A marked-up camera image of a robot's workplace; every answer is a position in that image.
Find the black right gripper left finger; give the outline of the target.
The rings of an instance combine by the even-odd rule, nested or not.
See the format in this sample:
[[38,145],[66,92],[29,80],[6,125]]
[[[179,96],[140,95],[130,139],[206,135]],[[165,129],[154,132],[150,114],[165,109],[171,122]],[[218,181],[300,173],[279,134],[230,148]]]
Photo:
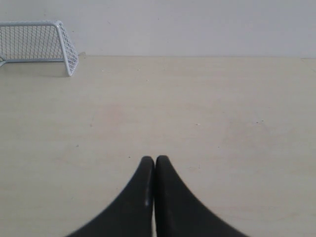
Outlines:
[[70,237],[151,237],[155,163],[142,157],[121,193]]

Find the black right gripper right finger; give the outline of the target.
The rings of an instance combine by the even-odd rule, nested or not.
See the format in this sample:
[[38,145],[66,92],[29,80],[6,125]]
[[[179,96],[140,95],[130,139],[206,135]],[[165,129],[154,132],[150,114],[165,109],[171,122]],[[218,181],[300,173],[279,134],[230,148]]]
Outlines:
[[158,237],[244,237],[211,212],[182,181],[168,156],[155,169],[155,220]]

